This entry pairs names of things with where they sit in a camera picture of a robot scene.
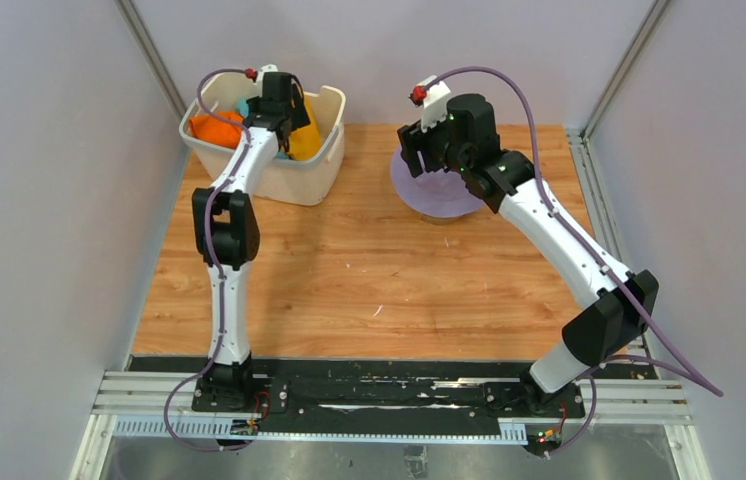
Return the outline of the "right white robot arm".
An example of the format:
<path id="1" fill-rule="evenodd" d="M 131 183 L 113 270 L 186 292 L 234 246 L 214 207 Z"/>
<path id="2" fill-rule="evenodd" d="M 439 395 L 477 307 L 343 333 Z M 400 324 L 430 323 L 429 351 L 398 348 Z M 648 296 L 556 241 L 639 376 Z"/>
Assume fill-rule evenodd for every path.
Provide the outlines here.
<path id="1" fill-rule="evenodd" d="M 582 308 L 562 328 L 561 341 L 521 376 L 523 408 L 544 417 L 560 404 L 561 389 L 646 331 L 642 315 L 653 310 L 658 282 L 605 251 L 539 179 L 535 164 L 501 147 L 484 96 L 416 88 L 410 98 L 423 109 L 420 120 L 398 131 L 410 174 L 458 174 L 471 195 L 532 242 Z"/>

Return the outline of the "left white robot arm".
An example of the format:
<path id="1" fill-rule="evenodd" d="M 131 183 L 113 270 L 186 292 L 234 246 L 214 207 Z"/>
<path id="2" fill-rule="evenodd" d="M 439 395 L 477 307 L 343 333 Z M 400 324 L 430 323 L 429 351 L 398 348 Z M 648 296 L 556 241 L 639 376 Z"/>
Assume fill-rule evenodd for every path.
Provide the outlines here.
<path id="1" fill-rule="evenodd" d="M 232 413 L 247 411 L 255 400 L 251 348 L 246 333 L 246 288 L 260 247 L 251 194 L 265 168 L 288 151 L 304 109 L 295 75 L 268 71 L 245 76 L 261 82 L 260 94 L 247 102 L 249 114 L 238 123 L 241 139 L 220 176 L 193 192 L 196 244 L 207 264 L 212 287 L 213 332 L 207 364 L 199 373 L 199 401 Z"/>

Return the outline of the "purple bucket hat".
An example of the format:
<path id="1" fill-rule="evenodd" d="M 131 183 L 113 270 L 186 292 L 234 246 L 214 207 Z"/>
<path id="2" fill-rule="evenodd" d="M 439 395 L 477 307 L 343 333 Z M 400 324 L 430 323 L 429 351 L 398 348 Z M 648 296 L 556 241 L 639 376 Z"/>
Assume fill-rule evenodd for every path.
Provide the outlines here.
<path id="1" fill-rule="evenodd" d="M 471 195 L 455 172 L 436 171 L 412 177 L 397 148 L 390 162 L 391 184 L 400 200 L 419 214 L 438 217 L 469 215 L 485 203 Z"/>

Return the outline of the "white plastic basket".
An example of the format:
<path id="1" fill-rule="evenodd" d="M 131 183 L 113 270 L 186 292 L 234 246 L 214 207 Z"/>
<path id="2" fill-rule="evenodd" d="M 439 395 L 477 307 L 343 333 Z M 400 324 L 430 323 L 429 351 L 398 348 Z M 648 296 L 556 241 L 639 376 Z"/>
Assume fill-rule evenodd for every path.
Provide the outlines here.
<path id="1" fill-rule="evenodd" d="M 233 111 L 238 99 L 249 99 L 261 93 L 262 84 L 256 84 L 255 80 L 229 69 L 210 72 L 201 88 L 203 103 L 214 113 Z M 314 206 L 325 199 L 337 178 L 345 153 L 343 119 L 346 96 L 342 90 L 328 85 L 321 86 L 317 92 L 307 91 L 305 96 L 309 98 L 314 110 L 322 139 L 321 148 L 311 160 L 273 160 L 264 169 L 261 183 L 255 191 L 259 197 Z M 201 103 L 193 101 L 180 122 L 179 133 L 208 176 L 215 180 L 232 159 L 234 150 L 212 145 L 192 136 L 188 120 L 203 114 Z"/>

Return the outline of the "orange bucket hat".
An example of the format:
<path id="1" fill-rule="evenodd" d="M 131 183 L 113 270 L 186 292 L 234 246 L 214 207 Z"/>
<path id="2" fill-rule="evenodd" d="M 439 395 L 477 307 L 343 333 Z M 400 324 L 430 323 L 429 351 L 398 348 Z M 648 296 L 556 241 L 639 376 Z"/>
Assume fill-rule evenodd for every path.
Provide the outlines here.
<path id="1" fill-rule="evenodd" d="M 241 128 L 229 124 L 229 121 L 241 124 L 244 118 L 234 111 L 218 112 L 217 115 L 225 121 L 207 114 L 191 117 L 188 120 L 188 127 L 192 136 L 212 145 L 236 149 L 241 139 Z"/>

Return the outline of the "wooden hat stand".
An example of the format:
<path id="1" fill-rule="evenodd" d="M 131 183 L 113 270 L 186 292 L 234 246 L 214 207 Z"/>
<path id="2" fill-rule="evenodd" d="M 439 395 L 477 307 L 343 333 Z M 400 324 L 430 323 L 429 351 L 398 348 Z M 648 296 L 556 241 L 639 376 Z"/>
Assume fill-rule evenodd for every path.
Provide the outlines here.
<path id="1" fill-rule="evenodd" d="M 451 225 L 466 218 L 466 215 L 449 216 L 449 217 L 438 217 L 427 214 L 421 214 L 420 218 L 422 221 L 437 226 Z"/>

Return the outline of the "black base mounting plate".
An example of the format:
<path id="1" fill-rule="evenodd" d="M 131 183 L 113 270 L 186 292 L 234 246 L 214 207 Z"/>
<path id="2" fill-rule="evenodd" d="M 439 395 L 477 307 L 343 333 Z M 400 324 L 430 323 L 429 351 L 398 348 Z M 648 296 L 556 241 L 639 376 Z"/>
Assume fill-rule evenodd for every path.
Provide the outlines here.
<path id="1" fill-rule="evenodd" d="M 192 376 L 199 357 L 136 357 L 149 394 L 177 430 L 187 414 L 235 420 L 246 435 L 434 440 L 506 435 L 518 419 L 539 426 L 586 414 L 569 384 L 544 394 L 526 362 L 255 358 Z"/>

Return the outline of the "aluminium frame rail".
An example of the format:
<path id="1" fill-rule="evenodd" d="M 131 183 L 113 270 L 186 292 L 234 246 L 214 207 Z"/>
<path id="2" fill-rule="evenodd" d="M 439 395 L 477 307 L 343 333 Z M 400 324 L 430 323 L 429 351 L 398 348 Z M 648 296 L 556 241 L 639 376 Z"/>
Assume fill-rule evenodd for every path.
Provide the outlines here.
<path id="1" fill-rule="evenodd" d="M 527 416 L 486 403 L 444 402 L 444 389 L 460 394 L 481 390 L 491 397 L 503 379 L 465 377 L 432 386 L 420 406 L 317 403 L 304 400 L 300 382 L 282 386 L 264 402 L 268 424 L 250 433 L 249 413 L 196 412 L 195 388 L 173 389 L 180 375 L 170 372 L 109 372 L 91 408 L 89 427 L 130 437 L 174 433 L 184 440 L 263 440 L 278 442 L 393 443 L 412 445 L 521 446 L 552 454 L 550 442 L 583 438 L 600 426 L 663 432 L 668 458 L 681 479 L 709 479 L 690 410 L 680 384 L 659 379 L 579 380 L 567 408 L 552 415 Z"/>

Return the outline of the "teal bucket hat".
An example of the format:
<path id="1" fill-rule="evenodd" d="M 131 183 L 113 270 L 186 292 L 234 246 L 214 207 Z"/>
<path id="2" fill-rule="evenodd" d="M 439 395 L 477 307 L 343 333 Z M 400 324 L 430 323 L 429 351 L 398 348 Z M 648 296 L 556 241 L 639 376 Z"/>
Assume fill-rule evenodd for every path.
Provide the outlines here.
<path id="1" fill-rule="evenodd" d="M 235 103 L 235 112 L 243 119 L 249 115 L 249 103 L 247 98 L 240 98 Z"/>

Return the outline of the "yellow bucket hat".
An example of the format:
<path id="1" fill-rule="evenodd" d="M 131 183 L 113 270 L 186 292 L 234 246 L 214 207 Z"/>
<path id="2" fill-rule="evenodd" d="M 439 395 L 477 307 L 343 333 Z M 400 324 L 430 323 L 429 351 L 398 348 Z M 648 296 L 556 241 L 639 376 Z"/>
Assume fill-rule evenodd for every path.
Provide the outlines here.
<path id="1" fill-rule="evenodd" d="M 298 162 L 311 160 L 317 155 L 322 145 L 314 110 L 307 96 L 303 97 L 301 105 L 304 107 L 308 123 L 291 133 L 289 149 L 286 153 L 288 158 Z"/>

